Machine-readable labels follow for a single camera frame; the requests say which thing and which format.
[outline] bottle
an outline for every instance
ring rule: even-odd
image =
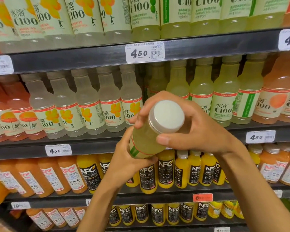
[[[71,70],[74,77],[76,100],[81,109],[87,132],[91,135],[103,133],[106,124],[99,100],[98,92],[91,86],[86,69]]]
[[[151,63],[152,75],[149,81],[149,96],[152,97],[162,90],[166,90],[168,80],[164,75],[164,63],[156,62]]]
[[[186,82],[187,60],[171,61],[171,79],[166,91],[183,99],[189,98],[189,84]]]
[[[42,209],[31,208],[27,209],[26,213],[42,231],[51,230],[55,225]]]
[[[0,160],[0,172],[21,196],[29,197],[34,195],[34,191],[16,170],[15,160]]]
[[[76,161],[89,192],[93,194],[98,188],[103,175],[98,157],[96,155],[79,155]]]
[[[38,167],[36,158],[19,159],[15,164],[15,168],[40,198],[47,197],[54,192],[53,187]]]
[[[200,183],[203,186],[210,186],[214,177],[216,158],[212,153],[204,153],[201,157]]]
[[[179,211],[181,204],[180,203],[168,203],[167,204],[167,214],[166,214],[166,220],[167,222],[175,226],[179,223]]]
[[[196,186],[199,183],[199,176],[201,171],[201,152],[190,150],[188,156],[189,163],[189,181],[188,184]]]
[[[190,36],[218,33],[221,12],[220,2],[221,0],[192,0]]]
[[[132,126],[129,119],[143,107],[142,89],[136,83],[134,65],[120,65],[122,88],[120,89],[122,109],[125,114],[127,128]]]
[[[107,130],[113,133],[119,132],[126,127],[120,101],[120,90],[114,84],[114,78],[109,67],[97,67],[97,72],[101,86],[98,94]]]
[[[248,124],[257,104],[262,86],[262,69],[266,53],[249,54],[243,73],[238,77],[240,88],[233,106],[231,122],[235,124]]]
[[[62,120],[55,107],[55,97],[48,92],[39,74],[21,74],[30,93],[29,103],[49,139],[66,135]]]
[[[111,226],[118,226],[121,223],[121,213],[118,206],[112,206],[108,222]]]
[[[19,120],[28,138],[37,140],[45,137],[46,133],[29,104],[30,95],[19,81],[18,76],[15,74],[0,76],[0,83],[10,98],[7,105]]]
[[[219,33],[241,32],[246,29],[252,0],[220,0]]]
[[[139,170],[141,191],[145,194],[152,194],[158,187],[157,163]]]
[[[159,0],[130,0],[133,41],[160,39]]]
[[[0,0],[0,51],[2,53],[21,52],[23,44],[3,0]]]
[[[161,39],[190,35],[191,0],[160,0]]]
[[[72,191],[75,194],[83,193],[87,190],[87,186],[84,183],[84,178],[80,173],[78,166],[76,165],[76,156],[61,156],[57,158],[58,165],[66,177]]]
[[[218,186],[221,186],[223,185],[224,181],[225,181],[225,173],[222,167],[220,166],[218,160],[216,159],[216,165],[214,169],[214,176],[212,182]]]
[[[22,51],[46,50],[47,43],[30,0],[3,0],[22,40]]]
[[[62,215],[55,208],[44,208],[43,211],[46,215],[51,219],[51,221],[55,224],[55,226],[62,228],[67,225],[65,219],[63,219]]]
[[[174,184],[175,150],[164,150],[158,157],[158,185],[169,189]]]
[[[210,202],[208,208],[208,215],[213,218],[217,219],[220,216],[220,211],[222,208],[222,202]]]
[[[194,217],[203,222],[207,218],[207,213],[209,209],[210,202],[198,202],[195,203],[195,207],[197,208],[194,213]]]
[[[63,195],[71,190],[69,183],[58,165],[56,157],[39,158],[38,166],[57,195]]]
[[[165,204],[152,204],[151,217],[156,226],[163,226],[165,223]]]
[[[77,104],[76,94],[69,88],[62,71],[47,72],[52,88],[54,102],[60,113],[62,123],[69,137],[78,137],[87,132],[82,113]]]
[[[170,100],[157,102],[151,108],[148,121],[140,129],[133,129],[130,140],[130,155],[134,158],[147,158],[165,149],[156,142],[160,133],[177,132],[185,121],[181,107]]]
[[[233,104],[240,86],[237,74],[241,58],[241,55],[223,57],[219,77],[214,82],[209,115],[222,127],[229,126],[231,122]]]
[[[80,221],[73,208],[58,208],[58,211],[71,228],[77,228]]]
[[[181,203],[180,218],[185,223],[191,223],[193,220],[194,203]]]
[[[105,37],[110,44],[131,42],[128,0],[98,0]]]
[[[262,124],[275,124],[290,94],[290,52],[280,54],[263,81],[252,120]]]
[[[143,224],[148,220],[148,207],[147,204],[135,205],[135,219],[137,222]]]
[[[269,177],[276,166],[276,155],[279,153],[279,147],[277,144],[265,144],[263,147],[263,152],[260,155],[259,170],[263,177],[268,181]]]
[[[194,79],[189,86],[189,100],[196,102],[209,115],[214,83],[211,80],[214,58],[197,58]]]
[[[75,47],[65,0],[31,0],[45,39],[52,48]]]
[[[119,205],[122,222],[126,226],[130,226],[135,221],[135,206],[134,205]]]
[[[186,188],[189,177],[189,161],[187,150],[177,150],[177,159],[175,160],[174,181],[175,186],[180,189]]]
[[[98,0],[65,0],[77,46],[107,44]]]
[[[281,26],[290,0],[254,0],[246,31]]]

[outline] black label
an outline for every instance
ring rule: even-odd
[[[122,217],[122,221],[124,223],[130,223],[131,221],[133,221],[131,206],[129,206],[125,209],[119,208],[119,210],[120,210],[120,214]]]
[[[210,203],[198,203],[198,209],[197,209],[197,217],[198,218],[206,218],[207,217],[207,212],[209,208]]]
[[[109,223],[116,224],[120,221],[120,217],[117,211],[116,206],[112,207],[111,213],[109,214]]]
[[[205,165],[203,179],[202,179],[202,182],[204,184],[211,184],[213,176],[214,176],[214,170],[215,170],[215,165],[214,166]]]
[[[180,206],[176,208],[172,208],[168,206],[168,219],[170,222],[178,222],[179,221],[179,208]]]
[[[102,169],[102,172],[103,172],[104,175],[105,175],[105,173],[106,173],[106,171],[108,169],[109,163],[110,162],[107,162],[107,163],[100,162],[100,166],[101,166],[101,169]]]
[[[163,208],[154,208],[151,206],[152,220],[158,224],[163,223]]]
[[[82,175],[85,179],[87,187],[91,191],[95,191],[101,182],[101,177],[99,175],[97,165],[93,164],[88,168],[80,168]]]
[[[221,171],[222,171],[222,168],[221,168],[220,164],[216,162],[215,170],[214,170],[214,176],[213,176],[213,181],[214,182],[219,182]]]
[[[192,220],[193,206],[188,206],[185,203],[181,203],[181,218],[190,221]]]
[[[161,184],[170,184],[173,182],[174,160],[158,160],[158,176]]]
[[[191,165],[191,168],[190,168],[190,176],[189,176],[189,182],[191,184],[197,184],[197,183],[199,183],[200,171],[201,171],[201,165],[200,166],[193,166],[193,165]]]
[[[146,168],[142,168],[139,171],[139,175],[140,175],[140,184],[144,190],[151,190],[156,187],[154,165],[151,165]]]
[[[183,170],[179,169],[178,167],[175,166],[175,175],[174,175],[174,180],[175,184],[178,185],[179,187],[182,186],[182,181],[183,181]]]
[[[147,210],[147,205],[146,204],[143,204],[140,207],[135,206],[135,210],[136,210],[136,218],[138,219],[138,221],[144,221],[144,220],[147,219],[148,210]]]

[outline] person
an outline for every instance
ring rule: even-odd
[[[130,119],[134,127],[128,128],[117,143],[109,168],[77,231],[103,232],[122,185],[141,168],[157,162],[156,156],[148,159],[132,158],[129,154],[129,140],[133,129],[142,127],[146,122],[150,109],[158,101],[166,99],[181,106],[185,113],[185,123],[179,132],[160,134],[156,141],[173,149],[213,153],[225,171],[251,232],[290,231],[289,211],[258,171],[243,143],[217,124],[195,102],[166,91],[149,98],[139,114]]]

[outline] white bottle cap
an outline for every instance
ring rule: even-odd
[[[148,123],[157,133],[177,132],[185,121],[181,107],[171,100],[157,102],[150,110]]]
[[[271,154],[278,154],[280,151],[279,146],[277,144],[274,144],[274,143],[265,144],[264,150],[266,150],[267,152],[269,152]]]
[[[73,77],[88,76],[88,71],[86,69],[74,69],[71,70]]]
[[[187,60],[171,61],[171,67],[185,67],[186,65],[187,65]]]
[[[177,150],[177,157],[180,159],[187,159],[188,158],[188,151],[187,150]]]
[[[290,142],[281,142],[278,143],[280,149],[286,152],[290,152]]]
[[[248,151],[253,152],[255,154],[261,154],[263,151],[263,147],[260,144],[249,144]]]

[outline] white price tag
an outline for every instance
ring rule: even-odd
[[[165,59],[165,49],[162,41],[127,44],[125,50],[127,63],[155,62]]]
[[[13,74],[14,68],[11,57],[8,55],[0,55],[0,75]]]
[[[11,202],[11,207],[13,210],[30,209],[29,202]]]
[[[267,131],[253,131],[247,132],[246,134],[246,143],[268,143],[274,142],[276,135],[276,130],[267,130]]]
[[[230,227],[216,227],[214,232],[230,232]]]
[[[45,151],[47,156],[70,156],[72,150],[70,144],[46,145]]]
[[[290,50],[290,29],[283,29],[279,33],[278,39],[279,50]]]

